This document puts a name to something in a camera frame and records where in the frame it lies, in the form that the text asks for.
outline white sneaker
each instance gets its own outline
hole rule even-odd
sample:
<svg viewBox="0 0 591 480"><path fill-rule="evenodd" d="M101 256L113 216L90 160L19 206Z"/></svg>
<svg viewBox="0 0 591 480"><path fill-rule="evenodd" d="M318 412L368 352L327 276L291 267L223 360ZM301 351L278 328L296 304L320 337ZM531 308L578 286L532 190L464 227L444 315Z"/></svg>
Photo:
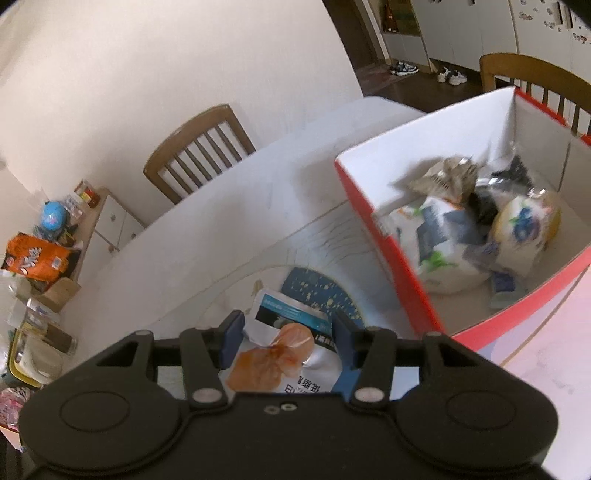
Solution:
<svg viewBox="0 0 591 480"><path fill-rule="evenodd" d="M449 76L452 74L452 71L448 69L446 66L443 66L439 73L437 74L437 81L439 83L446 83Z"/></svg>
<svg viewBox="0 0 591 480"><path fill-rule="evenodd" d="M405 61L398 61L395 65L392 65L390 68L390 73L392 75L398 75L399 77L404 77L406 75L412 75L413 73L417 73L418 68L415 65L411 65L410 63L406 63Z"/></svg>
<svg viewBox="0 0 591 480"><path fill-rule="evenodd" d="M458 86L462 83L466 83L468 79L466 75L463 73L458 72L457 70L452 70L451 75L449 76L448 80L450 85Z"/></svg>

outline screw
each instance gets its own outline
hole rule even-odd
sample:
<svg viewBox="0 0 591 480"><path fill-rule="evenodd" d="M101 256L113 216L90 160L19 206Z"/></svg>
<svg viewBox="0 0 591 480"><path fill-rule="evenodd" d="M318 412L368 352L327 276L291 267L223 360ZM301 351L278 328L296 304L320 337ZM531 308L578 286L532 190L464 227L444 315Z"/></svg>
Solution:
<svg viewBox="0 0 591 480"><path fill-rule="evenodd" d="M199 388L193 392L193 400L199 403L215 403L221 398L222 392L217 388Z"/></svg>
<svg viewBox="0 0 591 480"><path fill-rule="evenodd" d="M377 403L384 397L384 392L375 387L363 387L355 390L355 398L363 403Z"/></svg>

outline red box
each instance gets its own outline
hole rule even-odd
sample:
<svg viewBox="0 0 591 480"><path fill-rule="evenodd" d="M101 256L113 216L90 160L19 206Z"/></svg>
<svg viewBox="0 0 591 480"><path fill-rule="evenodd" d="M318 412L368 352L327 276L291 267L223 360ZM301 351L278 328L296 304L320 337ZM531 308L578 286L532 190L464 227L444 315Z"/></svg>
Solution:
<svg viewBox="0 0 591 480"><path fill-rule="evenodd" d="M419 197L407 183L438 158L472 157L479 164L510 158L511 142L522 160L560 192L562 224L528 276L530 293L509 308L489 309L489 284L453 295L428 294L391 237L372 215ZM564 119L513 87L452 105L390 130L338 156L347 196L392 272L400 302L420 335L438 330L478 350L529 318L580 275L591 261L591 149L572 136Z"/></svg>

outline chair backrest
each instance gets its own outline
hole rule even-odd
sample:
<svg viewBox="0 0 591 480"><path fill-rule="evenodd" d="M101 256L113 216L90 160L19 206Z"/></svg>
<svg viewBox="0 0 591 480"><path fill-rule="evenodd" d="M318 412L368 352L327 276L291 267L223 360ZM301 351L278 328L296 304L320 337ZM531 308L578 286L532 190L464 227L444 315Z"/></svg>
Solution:
<svg viewBox="0 0 591 480"><path fill-rule="evenodd" d="M229 105L205 110L152 153L144 175L173 203L255 151Z"/></svg>
<svg viewBox="0 0 591 480"><path fill-rule="evenodd" d="M490 53L480 58L480 76L485 92L496 88L495 75L509 77L513 85L515 80L525 82L525 92L531 95L532 85L544 89L542 103L548 105L548 93L560 95L558 114L564 116L564 102L569 100L575 106L572 132L579 130L591 135L591 122L579 129L581 110L591 113L591 85L575 74L561 69L544 60L518 55L515 53Z"/></svg>

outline doorway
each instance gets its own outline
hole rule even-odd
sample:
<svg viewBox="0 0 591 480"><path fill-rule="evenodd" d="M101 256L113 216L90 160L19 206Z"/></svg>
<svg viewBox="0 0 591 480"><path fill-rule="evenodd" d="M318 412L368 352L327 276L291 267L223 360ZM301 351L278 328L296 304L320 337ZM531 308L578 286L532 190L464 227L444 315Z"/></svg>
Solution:
<svg viewBox="0 0 591 480"><path fill-rule="evenodd" d="M376 55L354 0L322 1L343 42L353 70L376 63Z"/></svg>

